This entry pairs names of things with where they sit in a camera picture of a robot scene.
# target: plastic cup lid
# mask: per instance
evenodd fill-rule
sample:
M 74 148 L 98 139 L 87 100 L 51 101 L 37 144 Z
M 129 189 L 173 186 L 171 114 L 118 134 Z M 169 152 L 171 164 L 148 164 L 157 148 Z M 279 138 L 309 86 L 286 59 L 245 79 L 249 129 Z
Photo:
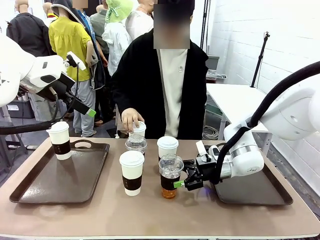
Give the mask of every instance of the plastic cup lid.
M 136 127 L 135 123 L 133 123 L 133 132 L 141 133 L 147 129 L 146 124 L 143 121 L 139 121 L 139 127 Z
M 140 151 L 126 151 L 120 156 L 119 162 L 127 168 L 134 168 L 145 161 L 144 155 Z
M 175 149 L 179 146 L 179 141 L 173 136 L 163 136 L 159 138 L 157 145 L 163 149 Z
M 46 130 L 49 134 L 61 133 L 69 128 L 69 124 L 65 121 L 59 121 L 51 126 L 50 129 Z

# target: clear plastic cup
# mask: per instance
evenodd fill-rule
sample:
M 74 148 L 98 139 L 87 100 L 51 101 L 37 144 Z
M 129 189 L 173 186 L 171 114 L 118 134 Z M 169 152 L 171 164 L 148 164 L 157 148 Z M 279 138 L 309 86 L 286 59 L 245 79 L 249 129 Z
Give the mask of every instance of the clear plastic cup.
M 180 180 L 181 172 L 184 169 L 182 158 L 176 154 L 167 154 L 159 161 L 162 196 L 166 199 L 173 199 L 177 194 L 174 183 Z
M 128 151 L 139 151 L 143 155 L 146 153 L 147 145 L 147 140 L 143 136 L 136 134 L 130 135 L 125 142 L 125 148 Z
M 140 136 L 145 136 L 147 126 L 143 121 L 139 121 L 139 127 L 136 126 L 135 123 L 133 125 L 133 132 L 129 132 L 129 136 L 131 135 L 140 135 Z
M 66 160 L 71 157 L 69 125 L 65 121 L 59 121 L 46 130 L 58 160 Z

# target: cup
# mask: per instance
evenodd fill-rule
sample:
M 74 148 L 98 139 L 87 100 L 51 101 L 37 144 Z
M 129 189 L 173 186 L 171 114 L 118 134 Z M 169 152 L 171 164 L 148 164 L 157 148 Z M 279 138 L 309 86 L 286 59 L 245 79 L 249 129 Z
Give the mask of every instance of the cup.
M 135 123 L 132 124 L 133 126 L 133 132 L 129 132 L 129 136 L 131 135 L 140 135 L 145 136 L 147 126 L 143 121 L 139 121 L 139 127 L 136 126 Z
M 71 157 L 69 125 L 65 121 L 59 121 L 46 130 L 58 160 L 66 160 Z
M 136 134 L 130 135 L 125 142 L 125 148 L 128 151 L 139 151 L 143 156 L 146 154 L 147 145 L 147 140 L 143 136 Z
M 145 161 L 140 151 L 126 151 L 120 156 L 124 191 L 128 196 L 136 196 L 141 191 L 142 170 Z
M 159 161 L 162 196 L 165 199 L 173 199 L 177 194 L 174 183 L 180 180 L 180 175 L 184 169 L 184 162 L 176 154 L 167 154 Z
M 166 154 L 176 154 L 179 141 L 172 136 L 163 136 L 157 141 L 159 161 Z

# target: brown tray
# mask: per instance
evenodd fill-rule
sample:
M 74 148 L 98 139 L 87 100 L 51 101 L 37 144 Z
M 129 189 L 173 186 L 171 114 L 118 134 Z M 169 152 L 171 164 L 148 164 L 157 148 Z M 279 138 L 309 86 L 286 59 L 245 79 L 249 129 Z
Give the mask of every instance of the brown tray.
M 10 201 L 20 204 L 88 201 L 95 192 L 110 145 L 82 139 L 71 142 L 70 147 L 71 158 L 66 160 L 58 160 L 51 147 L 14 190 Z
M 214 187 L 225 204 L 281 206 L 294 202 L 267 165 L 252 175 L 228 178 Z

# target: paper cup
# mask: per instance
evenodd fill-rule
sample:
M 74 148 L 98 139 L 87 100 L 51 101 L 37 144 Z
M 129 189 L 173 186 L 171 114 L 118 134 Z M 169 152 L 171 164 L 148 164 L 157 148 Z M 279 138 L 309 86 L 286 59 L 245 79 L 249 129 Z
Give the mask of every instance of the paper cup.
M 71 157 L 69 125 L 65 121 L 59 121 L 52 125 L 46 132 L 50 136 L 56 158 L 66 160 Z
M 126 151 L 120 156 L 122 181 L 128 196 L 136 196 L 141 191 L 144 161 L 145 157 L 140 151 Z
M 167 154 L 176 154 L 179 141 L 172 136 L 163 136 L 157 141 L 159 161 Z
M 147 126 L 143 121 L 139 121 L 139 127 L 136 127 L 135 123 L 133 123 L 132 125 L 133 125 L 133 132 L 132 133 L 130 132 L 129 136 L 131 136 L 132 134 L 140 135 L 143 137 L 145 136 Z

